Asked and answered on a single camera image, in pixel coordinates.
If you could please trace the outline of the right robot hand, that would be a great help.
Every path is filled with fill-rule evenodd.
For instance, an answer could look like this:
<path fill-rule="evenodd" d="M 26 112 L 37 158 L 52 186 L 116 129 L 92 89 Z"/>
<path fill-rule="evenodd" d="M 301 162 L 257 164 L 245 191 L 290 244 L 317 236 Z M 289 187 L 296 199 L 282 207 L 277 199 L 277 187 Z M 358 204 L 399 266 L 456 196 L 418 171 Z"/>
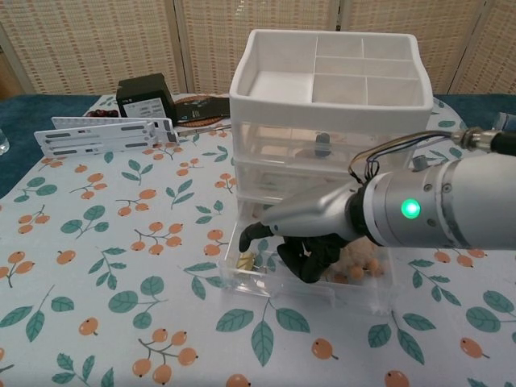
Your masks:
<path fill-rule="evenodd" d="M 353 183 L 331 183 L 286 198 L 240 233 L 239 251 L 246 252 L 256 239 L 280 236 L 277 253 L 287 268 L 301 281 L 315 283 L 339 260 L 341 249 L 364 236 L 363 193 Z"/>

